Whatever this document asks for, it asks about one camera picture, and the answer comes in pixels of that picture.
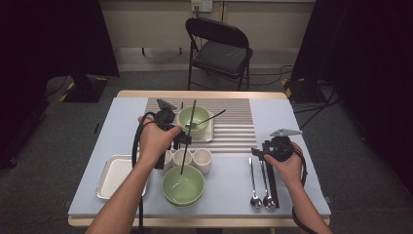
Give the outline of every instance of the forearm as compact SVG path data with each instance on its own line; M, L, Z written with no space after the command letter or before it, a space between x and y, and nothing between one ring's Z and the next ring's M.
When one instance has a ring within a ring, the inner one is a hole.
M103 206L87 233L130 233L140 197L152 167L137 162Z
M332 233L330 228L319 215L313 202L310 200L301 183L287 186L295 214L301 223L317 233Z

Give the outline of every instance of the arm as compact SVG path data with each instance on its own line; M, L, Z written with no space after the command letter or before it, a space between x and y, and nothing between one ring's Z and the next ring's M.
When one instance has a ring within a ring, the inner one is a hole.
M146 180L159 156L168 149L173 138L180 131L179 127L174 127L164 132L155 124L147 124L144 127L140 137L140 154L136 165L97 214L86 233L131 233L131 226Z
M296 143L292 142L292 144L294 148L301 151L301 148ZM301 184L302 164L300 157L293 153L288 160L282 163L270 155L265 155L264 157L277 169L284 181L298 219L318 233L332 233Z

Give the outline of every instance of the wooden table edge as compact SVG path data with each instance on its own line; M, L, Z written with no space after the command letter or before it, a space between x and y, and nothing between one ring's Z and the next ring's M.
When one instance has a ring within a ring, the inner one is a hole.
M75 227L88 227L94 220L91 216L70 215L68 223ZM329 216L323 220L330 224ZM138 218L133 221L133 227L139 225ZM145 217L143 225L146 227L295 227L295 222L290 217Z
M286 99L280 92L223 92L223 91L137 91L122 90L117 98L270 98Z

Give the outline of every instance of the metal spoon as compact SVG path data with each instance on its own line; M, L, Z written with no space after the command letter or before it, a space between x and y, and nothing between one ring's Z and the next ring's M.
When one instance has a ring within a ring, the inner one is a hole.
M262 176L264 177L264 184L265 184L265 192L267 193L267 195L264 197L264 206L267 209L271 209L274 208L276 206L276 203L273 200L273 197L271 197L271 194L268 192L267 189L267 179L265 177L265 169L264 169L264 163L263 161L259 161L261 164L261 171L262 171Z
M210 119L215 118L216 116L218 116L218 115L220 115L220 114L222 114L222 113L224 113L224 112L225 112L225 109L222 110L221 112L217 113L216 115L212 115L211 117L205 119L204 121L201 121L200 123L192 123L192 129L196 128L198 125L200 125L200 124L202 124L202 123L204 123L204 122L206 122L206 121L208 121L208 120L210 120ZM190 123L187 123L187 124L185 125L185 128L189 129L189 126L190 126Z
M255 192L255 182L254 182L254 170L252 169L252 159L249 158L249 166L251 168L251 179L252 179L252 192L254 193L251 200L249 203L254 209L261 209L262 208L262 202L261 199L257 196L257 193Z

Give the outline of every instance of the black cable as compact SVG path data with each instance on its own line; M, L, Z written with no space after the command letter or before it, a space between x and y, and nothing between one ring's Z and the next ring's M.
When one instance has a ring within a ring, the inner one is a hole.
M329 97L334 96L335 88L334 87L332 87L332 88L333 88L332 91L326 91L326 92L323 92L322 94L325 95L325 96L328 95ZM291 105L292 105L293 108L296 108L296 107L302 107L302 108L304 108L304 107L315 107L315 109L318 109L319 107L322 107L323 105L326 105L326 106L333 105L333 104L337 103L338 100L339 100L339 98L337 98L336 100L334 100L331 103L327 103L327 102L323 102L323 103L319 103L319 102L297 102L297 103L296 102L291 102Z
M267 86L267 85L272 85L272 84L280 81L281 78L282 78L282 75L288 74L288 73L291 72L291 71L282 72L282 69L285 68L285 67L287 67L287 66L293 66L293 65L284 65L284 66L282 66L282 67L280 68L280 70L281 70L280 73L269 73L269 74L264 74L264 73L259 73L259 74L253 74L253 73L252 73L252 74L251 74L251 73L249 73L249 76L251 76L251 75L263 75L263 76L264 76L264 75L280 75L276 80L271 81L271 82L269 82L269 83L264 83L264 84L253 84L253 83L249 83L249 86ZM218 76L220 76L221 78L223 78L223 79L226 80L226 81L233 82L233 83L238 83L238 81L233 80L233 79L230 79L230 78L228 78L228 77L221 76L221 75L218 75Z
M294 148L293 149L294 153L296 153L298 155L298 157L300 157L301 159L301 163L303 165L303 174L301 175L301 184L304 185L306 184L306 178L307 178L307 164L306 164L306 160L304 158L303 153ZM300 219L298 219L297 214L294 211L294 208L292 208L292 219L294 220L295 224L297 224L298 227L300 227L301 229L303 229L304 231L306 231L307 233L310 234L318 234L316 231L314 231L313 229L311 229L310 227L306 226L305 224L303 224Z
M133 147L131 150L131 166L134 167L136 164L136 158L137 158L137 146L139 145L139 140L140 140L140 135L142 134L143 128L150 123L153 123L153 121L143 124L145 122L145 119L148 115L152 115L155 117L155 113L153 112L147 112L143 115L143 117L139 121L139 125L137 126L136 129L136 134L134 135L134 140L133 140ZM139 201L139 233L144 234L145 229L143 227L143 197L140 196L140 201Z
M326 108L326 106L327 106L328 104L330 104L331 99L333 98L334 93L335 93L335 90L334 90L334 92L331 93L331 96L328 98L328 100L325 102L325 104L324 104L323 106L321 106L321 107L319 108L319 110L318 110L315 114L313 114L303 125L300 126L300 130L303 130L303 128L304 128L312 119L314 119L314 117L316 117L322 110L324 110L324 109Z
M327 106L331 106L331 105L337 104L338 102L339 102L339 99L334 100L333 102L331 102L331 103L329 103L329 104L326 104L326 105L316 106L316 107L310 108L310 109L297 110L297 111L294 111L294 114L299 114L299 113L303 113L303 112L307 112L307 111L312 111L312 110L318 110L318 109L321 109L321 108L324 108L324 107L327 107Z

